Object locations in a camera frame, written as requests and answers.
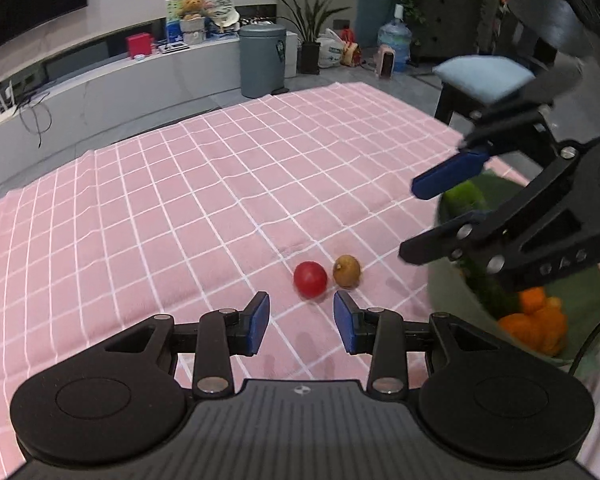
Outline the teddy bear toy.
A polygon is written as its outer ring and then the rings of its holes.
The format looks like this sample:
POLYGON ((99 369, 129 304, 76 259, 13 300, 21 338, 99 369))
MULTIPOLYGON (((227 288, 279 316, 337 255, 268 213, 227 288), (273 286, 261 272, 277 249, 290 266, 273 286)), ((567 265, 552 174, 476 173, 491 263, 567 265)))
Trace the teddy bear toy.
POLYGON ((181 20, 204 18, 208 15, 211 0, 181 0, 178 16, 181 20))

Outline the small red fruit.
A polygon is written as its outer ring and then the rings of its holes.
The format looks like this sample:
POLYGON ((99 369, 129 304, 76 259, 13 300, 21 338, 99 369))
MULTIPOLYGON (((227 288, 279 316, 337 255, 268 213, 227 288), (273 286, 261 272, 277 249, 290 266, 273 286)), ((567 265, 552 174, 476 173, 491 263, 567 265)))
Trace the small red fruit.
POLYGON ((303 261, 294 269, 294 287, 303 297, 312 299, 323 295, 327 283, 325 269, 315 261, 303 261))

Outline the brown longan right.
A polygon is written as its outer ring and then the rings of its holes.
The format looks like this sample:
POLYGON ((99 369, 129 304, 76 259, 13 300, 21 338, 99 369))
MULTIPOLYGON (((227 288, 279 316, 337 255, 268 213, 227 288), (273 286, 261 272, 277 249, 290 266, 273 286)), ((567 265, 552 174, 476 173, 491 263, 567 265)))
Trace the brown longan right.
POLYGON ((361 281, 362 268, 358 259, 351 255, 342 255, 332 266, 332 278, 341 288, 353 288, 361 281))

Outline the green colander bowl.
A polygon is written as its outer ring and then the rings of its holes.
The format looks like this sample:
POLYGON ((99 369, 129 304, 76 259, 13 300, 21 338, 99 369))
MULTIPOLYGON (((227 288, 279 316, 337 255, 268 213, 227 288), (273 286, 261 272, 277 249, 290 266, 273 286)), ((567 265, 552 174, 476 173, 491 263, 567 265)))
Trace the green colander bowl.
MULTIPOLYGON (((491 171, 462 184, 460 192, 438 201, 436 221, 447 222, 471 209, 495 209, 517 194, 522 186, 491 171)), ((518 341, 498 325, 498 317, 508 307, 516 307, 519 295, 506 292, 491 275, 472 263, 442 258, 429 263, 428 296, 431 309, 449 312, 467 323, 510 344, 518 341)), ((566 322, 562 350, 538 357, 558 367, 568 367, 580 345, 600 322, 600 269, 589 268, 544 287, 546 299, 558 307, 566 322)))

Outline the white TV console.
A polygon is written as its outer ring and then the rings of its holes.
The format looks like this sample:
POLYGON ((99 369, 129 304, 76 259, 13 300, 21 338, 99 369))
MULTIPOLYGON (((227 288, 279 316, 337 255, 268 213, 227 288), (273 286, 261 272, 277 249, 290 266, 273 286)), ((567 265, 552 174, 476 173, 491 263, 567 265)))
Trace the white TV console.
POLYGON ((0 166, 29 167, 40 156, 159 110, 240 87, 239 38, 187 50, 124 58, 56 84, 44 98, 0 122, 0 166))

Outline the white plastic bag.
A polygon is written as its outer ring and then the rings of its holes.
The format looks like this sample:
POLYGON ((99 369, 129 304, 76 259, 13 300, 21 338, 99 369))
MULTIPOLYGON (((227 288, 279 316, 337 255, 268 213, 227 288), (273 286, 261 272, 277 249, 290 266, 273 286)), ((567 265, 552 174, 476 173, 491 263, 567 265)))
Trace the white plastic bag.
POLYGON ((320 50, 318 50, 318 67, 321 70, 324 70, 324 68, 339 66, 346 44, 338 34, 334 30, 326 28, 325 31, 317 37, 317 42, 320 44, 320 50))

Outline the seated person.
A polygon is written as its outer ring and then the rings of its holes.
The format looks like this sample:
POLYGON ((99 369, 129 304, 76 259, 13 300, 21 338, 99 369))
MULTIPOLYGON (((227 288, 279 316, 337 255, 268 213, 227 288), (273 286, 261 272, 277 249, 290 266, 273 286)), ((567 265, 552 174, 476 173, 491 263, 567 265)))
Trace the seated person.
POLYGON ((509 55, 512 58, 516 53, 521 53, 545 65, 555 62, 556 49, 529 27, 529 24, 534 24, 532 8, 537 8, 542 2, 543 0, 500 0, 496 14, 500 24, 494 42, 494 54, 509 55))

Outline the orange tangerine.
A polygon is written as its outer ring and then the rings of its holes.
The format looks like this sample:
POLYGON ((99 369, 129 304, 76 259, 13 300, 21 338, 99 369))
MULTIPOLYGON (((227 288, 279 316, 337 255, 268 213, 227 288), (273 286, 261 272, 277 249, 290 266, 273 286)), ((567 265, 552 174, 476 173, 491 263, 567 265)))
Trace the orange tangerine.
POLYGON ((539 327, 542 341, 539 352, 544 356, 558 356, 567 343, 568 318, 558 304, 550 304, 531 315, 531 319, 539 327))
POLYGON ((532 350, 539 350, 544 339, 542 328, 530 316, 524 313, 513 313, 498 320, 501 330, 532 350))
POLYGON ((546 307, 547 296, 543 287, 532 287, 518 292, 520 312, 532 315, 546 307))

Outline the light blue seat cushion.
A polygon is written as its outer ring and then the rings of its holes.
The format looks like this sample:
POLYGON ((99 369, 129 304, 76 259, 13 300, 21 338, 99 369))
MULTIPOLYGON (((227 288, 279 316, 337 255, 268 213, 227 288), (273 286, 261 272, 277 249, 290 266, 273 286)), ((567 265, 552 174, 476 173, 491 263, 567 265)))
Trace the light blue seat cushion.
POLYGON ((527 67, 504 56, 457 56, 432 71, 442 84, 483 105, 501 101, 535 78, 527 67))

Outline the grey pedal trash bin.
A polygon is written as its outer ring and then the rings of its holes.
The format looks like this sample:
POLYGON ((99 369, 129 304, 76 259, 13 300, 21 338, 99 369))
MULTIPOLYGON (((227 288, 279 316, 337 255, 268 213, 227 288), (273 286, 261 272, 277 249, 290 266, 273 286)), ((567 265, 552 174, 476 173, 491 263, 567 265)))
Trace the grey pedal trash bin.
POLYGON ((240 91, 259 99, 284 88, 286 28, 279 24, 251 24, 239 31, 240 91))

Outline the red box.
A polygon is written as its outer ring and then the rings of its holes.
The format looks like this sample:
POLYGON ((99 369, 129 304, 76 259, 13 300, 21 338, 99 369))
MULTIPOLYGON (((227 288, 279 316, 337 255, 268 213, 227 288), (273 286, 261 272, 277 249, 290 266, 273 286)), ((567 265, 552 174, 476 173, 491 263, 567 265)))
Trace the red box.
POLYGON ((154 50, 154 40, 149 32, 140 32, 125 38, 126 50, 130 58, 146 58, 154 50))

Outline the pink checkered tablecloth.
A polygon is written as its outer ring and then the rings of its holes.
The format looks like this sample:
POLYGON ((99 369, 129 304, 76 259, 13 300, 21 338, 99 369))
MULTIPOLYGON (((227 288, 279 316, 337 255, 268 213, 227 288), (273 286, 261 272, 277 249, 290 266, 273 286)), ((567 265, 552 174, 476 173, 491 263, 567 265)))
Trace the pink checkered tablecloth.
POLYGON ((264 290, 271 321, 237 379, 363 378, 299 263, 362 264, 363 307, 428 312, 398 258, 434 220, 411 180, 460 129, 367 84, 269 96, 89 152, 0 200, 0 479, 22 458, 9 402, 29 376, 154 314, 189 323, 264 290))

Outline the potted long-leaf plant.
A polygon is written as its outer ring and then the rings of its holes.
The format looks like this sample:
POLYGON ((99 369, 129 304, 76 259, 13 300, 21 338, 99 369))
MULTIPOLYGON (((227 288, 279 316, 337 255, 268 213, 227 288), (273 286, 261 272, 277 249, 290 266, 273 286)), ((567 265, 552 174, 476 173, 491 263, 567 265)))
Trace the potted long-leaf plant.
POLYGON ((350 6, 335 6, 337 0, 277 0, 290 15, 279 15, 280 20, 293 24, 300 39, 298 54, 299 72, 318 75, 321 44, 318 36, 326 21, 332 16, 347 11, 350 6))

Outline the blue water jug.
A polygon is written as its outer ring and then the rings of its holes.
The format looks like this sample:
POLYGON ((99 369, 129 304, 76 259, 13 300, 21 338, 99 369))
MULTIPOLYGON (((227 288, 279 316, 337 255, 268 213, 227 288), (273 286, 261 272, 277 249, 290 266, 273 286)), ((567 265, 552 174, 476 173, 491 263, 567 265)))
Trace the blue water jug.
POLYGON ((411 58, 411 43, 413 34, 404 22, 404 7, 397 3, 394 6, 393 18, 378 30, 377 41, 394 52, 395 72, 405 72, 411 58))

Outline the small white heater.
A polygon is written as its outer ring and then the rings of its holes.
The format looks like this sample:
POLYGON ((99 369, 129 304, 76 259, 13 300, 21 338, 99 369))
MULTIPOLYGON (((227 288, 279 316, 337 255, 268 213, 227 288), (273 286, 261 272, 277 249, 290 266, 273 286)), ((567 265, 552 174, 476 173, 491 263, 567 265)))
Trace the small white heater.
POLYGON ((375 73, 380 79, 390 79, 396 62, 396 52, 388 44, 378 47, 375 56, 375 73))

